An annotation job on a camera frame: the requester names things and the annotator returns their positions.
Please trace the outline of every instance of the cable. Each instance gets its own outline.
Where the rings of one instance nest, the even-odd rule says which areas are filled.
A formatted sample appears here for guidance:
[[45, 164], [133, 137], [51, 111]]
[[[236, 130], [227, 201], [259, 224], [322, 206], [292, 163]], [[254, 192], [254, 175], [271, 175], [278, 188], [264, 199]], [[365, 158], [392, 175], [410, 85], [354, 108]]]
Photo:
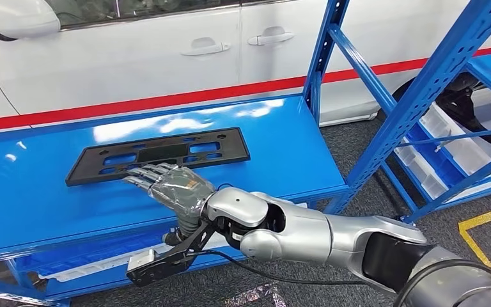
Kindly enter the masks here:
[[398, 293], [398, 296], [396, 296], [396, 300], [394, 301], [393, 307], [402, 307], [403, 302], [407, 299], [407, 296], [411, 293], [411, 291], [415, 288], [415, 286], [425, 277], [441, 269], [446, 269], [448, 267], [475, 267], [477, 269], [481, 269], [491, 274], [490, 267], [487, 267], [484, 264], [480, 264], [479, 262], [475, 262], [471, 260], [450, 259], [450, 260], [443, 260], [440, 262], [436, 262], [420, 270], [403, 286], [400, 293]]
[[219, 187], [217, 187], [217, 190], [219, 191], [222, 186], [228, 185], [229, 187], [234, 187], [234, 185], [231, 184], [220, 184]]
[[269, 273], [259, 271], [258, 269], [254, 269], [248, 265], [245, 265], [239, 261], [236, 261], [232, 259], [229, 255], [222, 253], [220, 251], [216, 251], [213, 249], [209, 249], [206, 251], [199, 251], [197, 253], [190, 253], [187, 254], [188, 256], [199, 256], [199, 255], [219, 255], [227, 260], [229, 260], [231, 263], [246, 269], [250, 272], [253, 272], [255, 274], [258, 274], [260, 276], [264, 276], [266, 278], [282, 281], [284, 283], [300, 283], [304, 285], [368, 285], [365, 281], [362, 280], [336, 280], [336, 281], [323, 281], [323, 280], [299, 280], [299, 279], [289, 279], [289, 278], [283, 278], [275, 275], [271, 275]]

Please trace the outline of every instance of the red stripe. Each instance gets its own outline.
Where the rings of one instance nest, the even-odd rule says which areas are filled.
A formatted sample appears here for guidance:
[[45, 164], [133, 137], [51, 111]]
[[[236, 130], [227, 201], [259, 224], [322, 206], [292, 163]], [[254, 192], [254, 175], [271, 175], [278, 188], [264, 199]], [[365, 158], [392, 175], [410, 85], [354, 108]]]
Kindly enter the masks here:
[[[478, 50], [475, 56], [491, 54], [491, 48]], [[426, 63], [425, 59], [413, 59], [390, 64], [372, 66], [372, 70], [378, 74], [390, 74], [394, 72], [403, 72], [406, 70], [419, 69]], [[323, 83], [356, 79], [359, 76], [352, 70], [340, 70], [338, 72], [329, 72], [325, 74]], [[244, 84], [229, 86], [227, 88], [216, 88], [212, 90], [193, 91], [190, 93], [181, 93], [174, 95], [159, 96], [153, 98], [144, 98], [138, 100], [129, 100], [123, 102], [113, 102], [109, 104], [99, 104], [96, 106], [75, 107], [72, 109], [47, 111], [15, 116], [0, 117], [0, 129], [8, 129], [27, 125], [39, 125], [44, 123], [63, 122], [67, 120], [80, 120], [97, 116], [120, 114], [127, 112], [142, 111], [155, 109], [158, 107], [179, 106], [193, 102], [209, 101], [222, 98], [230, 98], [269, 91], [287, 90], [298, 88], [304, 85], [306, 77], [294, 77], [260, 83]]]

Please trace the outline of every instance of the car door handle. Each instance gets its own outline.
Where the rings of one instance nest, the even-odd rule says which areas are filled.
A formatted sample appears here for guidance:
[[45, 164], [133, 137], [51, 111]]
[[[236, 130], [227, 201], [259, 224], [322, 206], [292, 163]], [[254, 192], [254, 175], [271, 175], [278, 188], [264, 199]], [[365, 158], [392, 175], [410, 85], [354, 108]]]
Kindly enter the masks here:
[[215, 43], [206, 47], [192, 48], [181, 52], [184, 56], [201, 56], [203, 54], [218, 53], [230, 49], [230, 43]]
[[253, 46], [262, 46], [262, 45], [267, 45], [269, 43], [284, 42], [286, 40], [290, 40], [294, 36], [295, 36], [295, 33], [291, 33], [291, 32], [285, 32], [282, 34], [270, 35], [270, 36], [257, 35], [257, 36], [254, 36], [254, 37], [248, 39], [247, 43], [249, 45], [253, 45]]

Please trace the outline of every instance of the robotic arm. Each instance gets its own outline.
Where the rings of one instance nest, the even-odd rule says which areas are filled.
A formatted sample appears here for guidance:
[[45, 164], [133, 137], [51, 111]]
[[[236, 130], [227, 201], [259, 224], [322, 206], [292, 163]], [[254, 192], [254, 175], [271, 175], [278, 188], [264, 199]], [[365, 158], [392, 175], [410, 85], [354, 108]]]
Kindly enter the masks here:
[[137, 286], [186, 271], [217, 232], [252, 259], [344, 267], [380, 291], [400, 294], [398, 304], [491, 305], [491, 270], [428, 244], [411, 225], [382, 216], [327, 215], [235, 187], [216, 191], [185, 167], [147, 165], [130, 174], [124, 180], [174, 210], [180, 225], [165, 237], [174, 246], [170, 251], [131, 258], [127, 276]]

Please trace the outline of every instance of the yellow floor line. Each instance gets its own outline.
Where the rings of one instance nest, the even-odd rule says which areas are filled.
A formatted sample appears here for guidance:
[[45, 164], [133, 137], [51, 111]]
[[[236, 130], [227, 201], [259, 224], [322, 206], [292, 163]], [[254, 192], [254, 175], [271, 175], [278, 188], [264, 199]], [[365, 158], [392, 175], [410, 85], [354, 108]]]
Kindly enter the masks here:
[[487, 266], [491, 267], [491, 261], [485, 255], [485, 253], [481, 250], [481, 248], [477, 245], [477, 242], [469, 235], [467, 232], [471, 228], [477, 227], [479, 225], [486, 224], [491, 222], [491, 211], [480, 216], [476, 216], [474, 218], [465, 220], [463, 222], [458, 223], [458, 232], [467, 243], [467, 245], [473, 250], [475, 255]]

